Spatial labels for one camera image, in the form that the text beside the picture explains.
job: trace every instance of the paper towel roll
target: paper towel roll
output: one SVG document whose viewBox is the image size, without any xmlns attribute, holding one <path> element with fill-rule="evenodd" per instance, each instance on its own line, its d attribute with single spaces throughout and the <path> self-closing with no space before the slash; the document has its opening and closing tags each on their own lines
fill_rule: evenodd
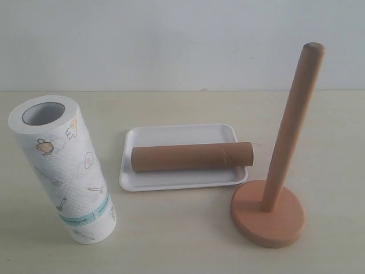
<svg viewBox="0 0 365 274">
<path fill-rule="evenodd" d="M 72 238 L 107 238 L 116 212 L 78 104 L 38 97 L 16 107 L 8 123 Z"/>
</svg>

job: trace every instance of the wooden table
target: wooden table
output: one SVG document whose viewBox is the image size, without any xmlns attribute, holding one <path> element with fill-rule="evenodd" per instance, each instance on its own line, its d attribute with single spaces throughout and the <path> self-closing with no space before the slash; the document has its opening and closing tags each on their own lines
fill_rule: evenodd
<svg viewBox="0 0 365 274">
<path fill-rule="evenodd" d="M 15 106 L 44 94 L 0 93 L 1 273 L 364 273 L 364 91 L 315 92 L 285 184 L 308 223 L 283 249 L 236 230 L 236 187 L 129 193 L 119 172 L 133 127 L 227 123 L 253 143 L 249 180 L 265 179 L 287 92 L 63 93 L 80 104 L 118 214 L 113 234 L 95 245 L 62 227 L 8 128 Z"/>
</svg>

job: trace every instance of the rectangular tray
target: rectangular tray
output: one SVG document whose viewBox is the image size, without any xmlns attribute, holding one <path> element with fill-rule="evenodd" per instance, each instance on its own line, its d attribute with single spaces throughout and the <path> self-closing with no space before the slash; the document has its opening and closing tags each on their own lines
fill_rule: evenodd
<svg viewBox="0 0 365 274">
<path fill-rule="evenodd" d="M 227 124 L 136 127 L 125 136 L 119 183 L 127 191 L 176 190 L 241 184 L 248 178 L 246 167 L 211 170 L 133 172 L 134 147 L 179 144 L 232 143 L 236 134 Z"/>
</svg>

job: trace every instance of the paper towel holder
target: paper towel holder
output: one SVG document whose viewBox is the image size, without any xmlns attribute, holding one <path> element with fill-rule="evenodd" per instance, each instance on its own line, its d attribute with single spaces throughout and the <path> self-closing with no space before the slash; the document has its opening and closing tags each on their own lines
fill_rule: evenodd
<svg viewBox="0 0 365 274">
<path fill-rule="evenodd" d="M 230 211 L 235 225 L 248 239 L 263 247 L 281 248 L 295 243 L 306 223 L 300 200 L 283 184 L 324 54 L 325 47 L 320 43 L 303 46 L 267 179 L 241 185 L 232 197 Z"/>
</svg>

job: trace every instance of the wooden base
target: wooden base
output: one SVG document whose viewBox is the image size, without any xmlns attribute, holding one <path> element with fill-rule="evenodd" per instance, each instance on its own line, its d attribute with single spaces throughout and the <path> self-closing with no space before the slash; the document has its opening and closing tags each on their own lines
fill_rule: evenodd
<svg viewBox="0 0 365 274">
<path fill-rule="evenodd" d="M 261 199 L 266 181 L 255 180 L 240 186 L 234 193 L 231 214 L 237 228 L 251 241 L 268 248 L 295 243 L 301 236 L 306 214 L 301 202 L 282 187 L 273 212 L 263 212 Z"/>
</svg>

